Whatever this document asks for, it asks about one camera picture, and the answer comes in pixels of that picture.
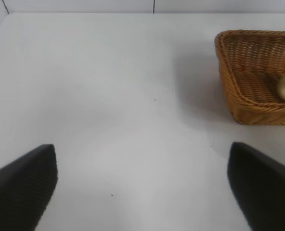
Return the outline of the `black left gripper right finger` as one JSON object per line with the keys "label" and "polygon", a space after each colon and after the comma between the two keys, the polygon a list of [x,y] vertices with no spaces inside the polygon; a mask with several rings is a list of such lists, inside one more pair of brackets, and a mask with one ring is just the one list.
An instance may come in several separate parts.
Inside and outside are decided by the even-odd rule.
{"label": "black left gripper right finger", "polygon": [[230,148],[229,185],[253,231],[285,231],[285,166],[241,142]]}

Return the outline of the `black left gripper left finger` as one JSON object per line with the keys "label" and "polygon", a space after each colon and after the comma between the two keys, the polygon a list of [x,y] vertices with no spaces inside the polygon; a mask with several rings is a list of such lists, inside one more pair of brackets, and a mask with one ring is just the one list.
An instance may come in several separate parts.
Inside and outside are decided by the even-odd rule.
{"label": "black left gripper left finger", "polygon": [[58,181],[54,145],[41,145],[0,168],[0,231],[36,229]]}

